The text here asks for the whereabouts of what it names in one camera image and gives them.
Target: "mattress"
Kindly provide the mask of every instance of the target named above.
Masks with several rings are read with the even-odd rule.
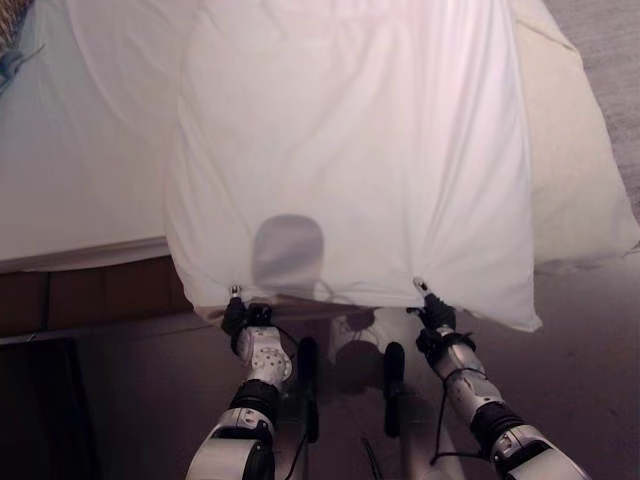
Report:
[[[35,2],[0,99],[0,270],[166,255],[162,164],[196,1]]]

